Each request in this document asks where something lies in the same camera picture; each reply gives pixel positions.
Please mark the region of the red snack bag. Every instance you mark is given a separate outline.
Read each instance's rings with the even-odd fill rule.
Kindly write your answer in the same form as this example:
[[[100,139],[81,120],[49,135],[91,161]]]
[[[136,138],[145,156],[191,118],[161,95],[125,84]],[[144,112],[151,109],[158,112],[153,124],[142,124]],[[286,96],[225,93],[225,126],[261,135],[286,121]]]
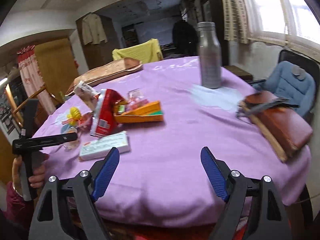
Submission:
[[[115,90],[102,89],[93,115],[90,135],[104,137],[110,135],[118,126],[114,118],[114,107],[116,103],[125,99]]]

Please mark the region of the yellow foam fruit net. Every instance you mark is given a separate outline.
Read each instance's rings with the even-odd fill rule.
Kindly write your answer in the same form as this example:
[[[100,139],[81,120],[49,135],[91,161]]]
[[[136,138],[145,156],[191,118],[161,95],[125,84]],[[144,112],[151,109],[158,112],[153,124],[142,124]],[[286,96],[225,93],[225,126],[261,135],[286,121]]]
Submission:
[[[81,112],[77,107],[71,107],[69,113],[67,114],[66,123],[70,124],[73,127],[78,126],[82,118]]]

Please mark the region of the clear red printed plastic bag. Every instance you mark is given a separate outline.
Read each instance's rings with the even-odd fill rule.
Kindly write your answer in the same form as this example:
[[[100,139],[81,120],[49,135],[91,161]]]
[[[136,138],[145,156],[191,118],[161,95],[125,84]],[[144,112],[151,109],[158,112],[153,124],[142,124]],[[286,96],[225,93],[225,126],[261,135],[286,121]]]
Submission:
[[[125,110],[127,112],[133,111],[149,103],[148,99],[144,96],[140,89],[134,89],[127,93],[127,104]]]

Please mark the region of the white medicine box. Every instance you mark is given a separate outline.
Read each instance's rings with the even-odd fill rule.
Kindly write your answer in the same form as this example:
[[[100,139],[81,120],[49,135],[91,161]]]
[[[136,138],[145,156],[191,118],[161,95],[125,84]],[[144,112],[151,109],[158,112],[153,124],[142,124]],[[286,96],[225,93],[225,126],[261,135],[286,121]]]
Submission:
[[[81,146],[79,160],[88,161],[105,158],[113,147],[117,148],[120,154],[130,152],[126,131],[101,137],[100,139],[83,144]]]

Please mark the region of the red patterned door curtain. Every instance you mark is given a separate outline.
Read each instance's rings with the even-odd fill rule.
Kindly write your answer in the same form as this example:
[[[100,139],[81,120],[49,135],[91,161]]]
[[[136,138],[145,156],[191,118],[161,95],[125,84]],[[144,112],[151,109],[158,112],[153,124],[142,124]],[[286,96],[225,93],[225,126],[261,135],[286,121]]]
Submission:
[[[31,97],[44,86],[34,48],[34,45],[27,46],[17,52],[18,69],[28,97]],[[46,90],[42,91],[37,98],[48,115],[55,112],[56,108],[52,98]]]

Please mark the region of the orange cardboard box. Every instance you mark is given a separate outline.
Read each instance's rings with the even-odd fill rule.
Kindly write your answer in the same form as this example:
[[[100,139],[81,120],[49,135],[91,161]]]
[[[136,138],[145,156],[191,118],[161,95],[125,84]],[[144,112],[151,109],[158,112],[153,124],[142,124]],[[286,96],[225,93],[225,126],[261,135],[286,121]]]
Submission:
[[[122,109],[125,109],[124,101],[117,102],[114,106],[114,118],[119,124],[164,121],[160,101],[149,102],[137,109],[120,113]]]

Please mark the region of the purple bed sheet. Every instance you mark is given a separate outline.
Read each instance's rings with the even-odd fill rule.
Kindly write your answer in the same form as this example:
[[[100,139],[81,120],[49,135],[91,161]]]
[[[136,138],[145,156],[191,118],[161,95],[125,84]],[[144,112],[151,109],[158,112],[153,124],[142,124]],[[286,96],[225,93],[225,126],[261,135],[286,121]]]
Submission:
[[[130,151],[120,156],[105,195],[96,202],[101,217],[174,228],[215,223],[225,204],[201,164],[203,147],[246,177],[270,176],[285,205],[297,200],[310,171],[310,149],[282,163],[259,128],[200,103],[193,93],[199,84],[198,58],[185,57],[145,64],[140,72],[97,85],[121,95],[139,89],[148,100],[159,101],[164,114],[162,122],[123,127]]]

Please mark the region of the crushed paper cup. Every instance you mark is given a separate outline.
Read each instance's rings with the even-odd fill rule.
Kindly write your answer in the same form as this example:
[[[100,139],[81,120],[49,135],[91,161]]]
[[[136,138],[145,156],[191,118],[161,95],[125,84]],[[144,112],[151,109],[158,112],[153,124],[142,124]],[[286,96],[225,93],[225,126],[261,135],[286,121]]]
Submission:
[[[93,87],[80,81],[73,92],[92,110],[94,111],[99,99],[100,93],[98,93]]]

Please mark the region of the brown beige pillow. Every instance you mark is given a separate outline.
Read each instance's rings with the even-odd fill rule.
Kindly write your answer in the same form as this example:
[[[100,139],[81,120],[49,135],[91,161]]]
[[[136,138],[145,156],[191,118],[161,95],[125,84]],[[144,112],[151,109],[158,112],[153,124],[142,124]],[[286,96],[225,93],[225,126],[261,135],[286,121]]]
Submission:
[[[143,69],[143,64],[137,59],[126,57],[112,61],[103,66],[91,69],[84,74],[76,77],[66,92],[66,96],[72,95],[73,90],[80,81],[95,87],[98,84],[105,83],[129,74],[136,73]]]

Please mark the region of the yellow cloth on chair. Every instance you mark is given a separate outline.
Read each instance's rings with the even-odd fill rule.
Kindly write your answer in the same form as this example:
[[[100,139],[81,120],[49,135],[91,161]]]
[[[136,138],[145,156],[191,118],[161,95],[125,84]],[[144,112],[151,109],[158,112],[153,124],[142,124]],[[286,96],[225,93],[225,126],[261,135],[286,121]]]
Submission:
[[[114,49],[112,51],[113,60],[124,59],[126,57],[137,59],[143,64],[163,60],[163,54],[159,41],[155,38],[148,40],[136,46],[123,49]]]

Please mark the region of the steel water bottle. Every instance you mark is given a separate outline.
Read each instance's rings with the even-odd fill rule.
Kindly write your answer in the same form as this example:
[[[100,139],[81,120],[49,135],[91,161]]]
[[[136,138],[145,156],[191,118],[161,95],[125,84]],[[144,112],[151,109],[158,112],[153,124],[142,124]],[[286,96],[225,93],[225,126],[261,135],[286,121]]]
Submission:
[[[217,39],[214,22],[199,22],[198,55],[200,62],[201,85],[209,89],[221,87],[221,47]]]

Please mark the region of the dark wooden wardrobe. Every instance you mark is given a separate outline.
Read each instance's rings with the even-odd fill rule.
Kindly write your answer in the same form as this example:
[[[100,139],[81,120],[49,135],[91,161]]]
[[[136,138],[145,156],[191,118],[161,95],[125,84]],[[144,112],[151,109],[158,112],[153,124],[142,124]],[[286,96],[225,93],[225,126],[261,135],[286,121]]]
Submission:
[[[112,51],[120,44],[109,17],[89,13],[76,20],[76,26],[89,69],[113,61]]]

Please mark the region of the beige hanging shirt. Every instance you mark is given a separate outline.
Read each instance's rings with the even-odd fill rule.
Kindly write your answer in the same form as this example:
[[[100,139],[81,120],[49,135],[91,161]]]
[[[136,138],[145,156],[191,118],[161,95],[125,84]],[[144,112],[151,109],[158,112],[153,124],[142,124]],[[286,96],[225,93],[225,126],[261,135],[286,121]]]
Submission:
[[[82,19],[82,40],[84,45],[108,41],[99,15],[90,13]]]

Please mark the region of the black chair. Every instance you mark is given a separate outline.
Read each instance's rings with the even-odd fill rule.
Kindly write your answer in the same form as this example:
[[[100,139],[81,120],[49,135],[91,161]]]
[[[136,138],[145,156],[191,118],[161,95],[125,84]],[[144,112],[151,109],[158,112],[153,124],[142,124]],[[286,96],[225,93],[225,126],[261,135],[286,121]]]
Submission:
[[[288,61],[303,68],[313,77],[316,86],[319,87],[319,64],[316,61],[286,49],[281,50],[279,53],[278,62],[280,63],[282,61]]]

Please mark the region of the checked window curtain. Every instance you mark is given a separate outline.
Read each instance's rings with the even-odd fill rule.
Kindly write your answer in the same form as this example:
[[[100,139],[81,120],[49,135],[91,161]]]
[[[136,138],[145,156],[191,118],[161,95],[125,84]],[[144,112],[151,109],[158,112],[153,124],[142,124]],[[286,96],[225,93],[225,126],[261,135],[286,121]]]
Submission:
[[[244,0],[222,0],[224,38],[248,44],[248,19]]]

